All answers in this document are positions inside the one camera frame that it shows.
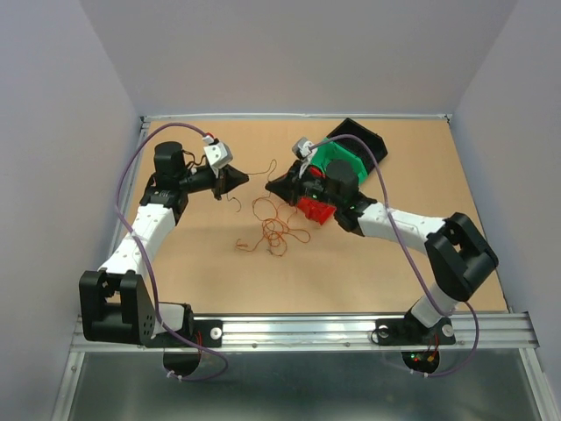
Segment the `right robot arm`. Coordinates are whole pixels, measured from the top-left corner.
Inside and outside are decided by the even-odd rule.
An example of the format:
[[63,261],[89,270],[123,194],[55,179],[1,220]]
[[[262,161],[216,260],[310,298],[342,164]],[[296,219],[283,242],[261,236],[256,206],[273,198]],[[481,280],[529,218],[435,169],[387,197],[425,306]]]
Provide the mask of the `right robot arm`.
[[456,212],[448,218],[426,217],[392,209],[365,196],[359,177],[347,161],[335,160],[323,175],[302,172],[295,162],[266,190],[295,205],[311,198],[335,209],[339,226],[361,237],[386,239],[404,252],[427,256],[435,279],[406,313],[403,331],[414,342],[430,337],[437,323],[458,303],[466,303],[498,267],[499,259],[473,221]]

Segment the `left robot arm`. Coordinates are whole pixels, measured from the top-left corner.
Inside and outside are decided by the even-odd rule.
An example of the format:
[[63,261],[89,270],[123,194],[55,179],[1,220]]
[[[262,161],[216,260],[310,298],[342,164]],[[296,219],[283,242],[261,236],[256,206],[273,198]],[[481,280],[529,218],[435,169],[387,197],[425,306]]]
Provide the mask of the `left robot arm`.
[[178,142],[154,148],[154,171],[132,225],[109,259],[79,281],[85,339],[151,346],[168,338],[184,346],[194,338],[191,307],[157,297],[152,260],[178,225],[189,195],[208,190],[219,200],[249,180],[231,165],[226,144],[209,135],[203,140],[206,162],[200,166],[185,161]]

